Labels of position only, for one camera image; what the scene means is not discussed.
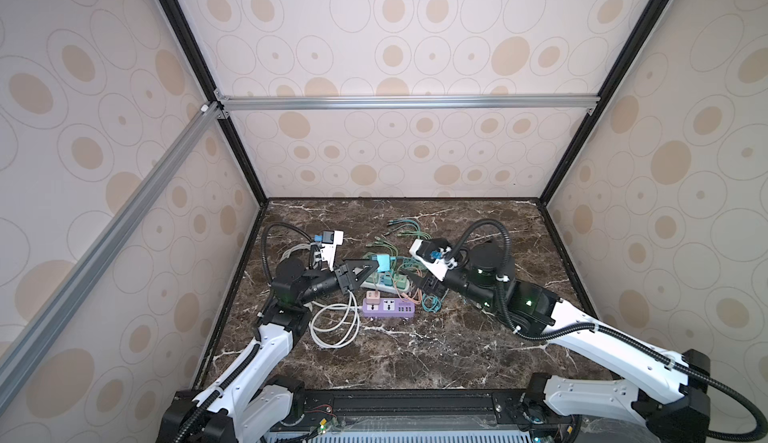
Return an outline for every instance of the coiled white power cord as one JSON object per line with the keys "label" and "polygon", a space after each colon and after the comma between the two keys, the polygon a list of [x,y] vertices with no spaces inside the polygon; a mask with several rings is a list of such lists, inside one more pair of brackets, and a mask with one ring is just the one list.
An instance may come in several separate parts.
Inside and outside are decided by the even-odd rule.
{"label": "coiled white power cord", "polygon": [[[312,341],[317,343],[318,346],[325,349],[335,349],[335,348],[343,348],[347,346],[349,343],[353,342],[355,338],[357,337],[357,334],[360,332],[360,314],[358,313],[358,306],[357,306],[357,298],[355,298],[355,295],[350,292],[350,301],[346,304],[344,303],[333,303],[331,305],[321,305],[320,303],[312,302],[317,306],[320,306],[320,309],[317,310],[317,313],[312,317],[312,321],[310,321],[310,335],[312,336]],[[341,320],[336,323],[335,325],[331,326],[330,328],[317,328],[315,326],[315,323],[317,322],[317,319],[320,317],[322,312],[326,310],[332,310],[332,311],[343,311],[344,317],[341,318]],[[350,315],[350,311],[352,311],[352,322],[350,323],[350,328],[346,330],[346,333],[344,334],[343,338],[339,340],[336,343],[326,343],[320,339],[320,336],[318,333],[330,333],[335,329],[338,329],[341,325],[343,325],[346,322],[347,316]]]}

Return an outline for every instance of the marble tabletop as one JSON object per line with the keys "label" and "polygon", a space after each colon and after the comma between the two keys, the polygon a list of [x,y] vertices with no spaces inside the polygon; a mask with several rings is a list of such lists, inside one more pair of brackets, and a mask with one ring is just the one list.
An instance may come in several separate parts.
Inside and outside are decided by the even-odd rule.
{"label": "marble tabletop", "polygon": [[[579,306],[541,215],[529,201],[274,200],[262,227],[284,221],[310,235],[323,229],[340,229],[345,238],[337,249],[337,260],[358,259],[370,250],[366,243],[387,231],[387,220],[399,217],[416,218],[433,237],[454,242],[475,220],[496,218],[512,236],[518,278],[543,285]],[[493,234],[498,234],[493,227],[481,228],[469,242]],[[407,254],[412,237],[387,238],[400,254]],[[273,272],[280,255],[302,243],[299,236],[281,228],[274,228],[268,241]],[[257,243],[216,347],[206,385],[234,361],[252,338],[250,325],[268,293],[260,252]],[[362,301],[362,291],[358,296]],[[336,295],[323,303],[342,299]],[[324,337],[334,341],[334,333]],[[481,313],[461,295],[451,292],[437,313],[417,308],[409,320],[362,318],[355,341],[341,349],[321,349],[306,334],[273,374],[303,380],[308,389],[499,389],[524,388],[537,371],[568,378],[610,378],[597,363],[561,346],[522,341],[495,317]]]}

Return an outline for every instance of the robotic arm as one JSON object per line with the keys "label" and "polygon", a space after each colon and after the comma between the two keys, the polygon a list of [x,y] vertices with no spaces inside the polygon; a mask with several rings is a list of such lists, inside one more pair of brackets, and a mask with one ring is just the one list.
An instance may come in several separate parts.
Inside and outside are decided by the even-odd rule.
{"label": "robotic arm", "polygon": [[[309,240],[301,230],[278,224]],[[503,246],[492,239],[472,248],[464,246],[471,233],[485,225],[499,230]],[[348,294],[378,268],[375,259],[357,259],[344,260],[333,269],[333,255],[342,237],[342,232],[324,232],[312,246],[309,268],[292,256],[280,262],[274,279],[263,246],[272,291],[254,323],[254,339],[206,390],[174,399],[164,414],[158,442],[186,443],[187,438],[201,437],[216,443],[254,443],[279,422],[292,426],[302,420],[300,381],[275,377],[264,383],[306,331],[310,310],[304,304],[335,291]],[[522,397],[512,402],[527,423],[588,414],[645,425],[664,442],[704,443],[706,437],[756,441],[768,432],[763,413],[751,401],[709,377],[706,355],[648,345],[591,318],[546,288],[516,279],[511,240],[500,222],[473,223],[456,245],[440,238],[417,239],[410,253],[429,270],[424,277],[408,274],[423,292],[442,298],[447,291],[456,291],[495,313],[521,338],[557,343],[626,378],[590,381],[534,374]],[[318,269],[319,261],[327,261],[329,268]],[[742,435],[707,430],[710,386],[748,409],[756,420],[755,429]]]}

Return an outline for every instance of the patterned wallpaper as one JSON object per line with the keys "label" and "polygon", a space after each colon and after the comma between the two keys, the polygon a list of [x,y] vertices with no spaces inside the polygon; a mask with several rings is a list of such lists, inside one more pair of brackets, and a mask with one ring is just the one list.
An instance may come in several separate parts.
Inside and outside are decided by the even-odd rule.
{"label": "patterned wallpaper", "polygon": [[201,95],[152,0],[0,0],[0,355]]}
{"label": "patterned wallpaper", "polygon": [[[550,205],[608,323],[768,410],[768,0],[675,0]],[[716,427],[754,423],[712,391]]]}
{"label": "patterned wallpaper", "polygon": [[184,0],[224,94],[595,92],[648,0]]}
{"label": "patterned wallpaper", "polygon": [[542,193],[584,108],[233,112],[267,196]]}
{"label": "patterned wallpaper", "polygon": [[225,140],[208,130],[0,417],[0,442],[154,442],[255,217]]}

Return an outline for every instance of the purple power strip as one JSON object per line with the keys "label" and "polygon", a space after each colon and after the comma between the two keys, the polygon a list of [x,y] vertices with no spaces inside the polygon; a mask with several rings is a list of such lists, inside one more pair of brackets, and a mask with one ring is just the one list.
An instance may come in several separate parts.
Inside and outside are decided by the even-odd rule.
{"label": "purple power strip", "polygon": [[413,303],[400,298],[381,298],[378,305],[368,303],[368,298],[362,299],[362,315],[368,318],[413,318],[415,312]]}

